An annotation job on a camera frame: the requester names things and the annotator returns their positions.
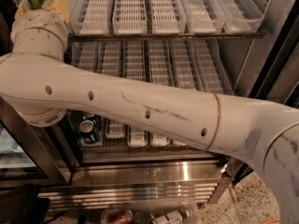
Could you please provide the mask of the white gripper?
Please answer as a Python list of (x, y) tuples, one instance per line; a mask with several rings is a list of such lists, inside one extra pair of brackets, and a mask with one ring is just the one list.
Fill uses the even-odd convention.
[(70, 21), (68, 0), (45, 0), (42, 8), (30, 10), (28, 0), (19, 2), (10, 35), (13, 51), (62, 60), (68, 39), (65, 24)]

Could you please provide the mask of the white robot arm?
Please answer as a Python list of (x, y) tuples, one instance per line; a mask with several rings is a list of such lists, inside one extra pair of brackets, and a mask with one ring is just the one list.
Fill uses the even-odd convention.
[(1, 58), (1, 97), (27, 123), (47, 127), (87, 111), (192, 147), (237, 158), (273, 191), (283, 224), (299, 224), (299, 111), (83, 71), (64, 63), (68, 0), (21, 0), (13, 50)]

